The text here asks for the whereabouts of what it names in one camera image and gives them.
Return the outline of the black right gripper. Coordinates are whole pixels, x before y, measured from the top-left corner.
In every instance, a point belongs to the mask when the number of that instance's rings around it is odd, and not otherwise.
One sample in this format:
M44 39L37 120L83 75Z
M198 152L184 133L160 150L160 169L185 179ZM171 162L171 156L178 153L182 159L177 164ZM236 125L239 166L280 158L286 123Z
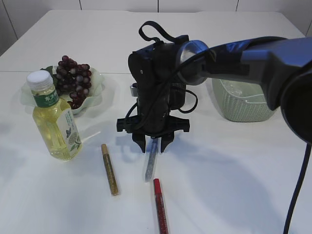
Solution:
M169 95L172 83L182 83L175 73L179 46L174 43L152 44L132 52L128 66L137 83L137 114L117 120L117 131L132 134L132 140L146 152L146 136L160 137L160 151L173 142L175 131L188 132L190 123L170 115Z

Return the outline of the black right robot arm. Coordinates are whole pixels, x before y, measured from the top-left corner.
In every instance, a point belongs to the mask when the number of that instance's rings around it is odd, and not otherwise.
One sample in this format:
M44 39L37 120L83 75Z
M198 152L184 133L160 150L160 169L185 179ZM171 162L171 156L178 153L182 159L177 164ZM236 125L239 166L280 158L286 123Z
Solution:
M145 138L161 138L164 150L175 131L188 132L187 119L170 115L184 105L185 87L208 78L260 85L269 109L280 108L288 127L312 141L312 40L261 37L209 48L186 36L132 52L128 66L136 81L137 114L117 120L117 131L132 135L142 150Z

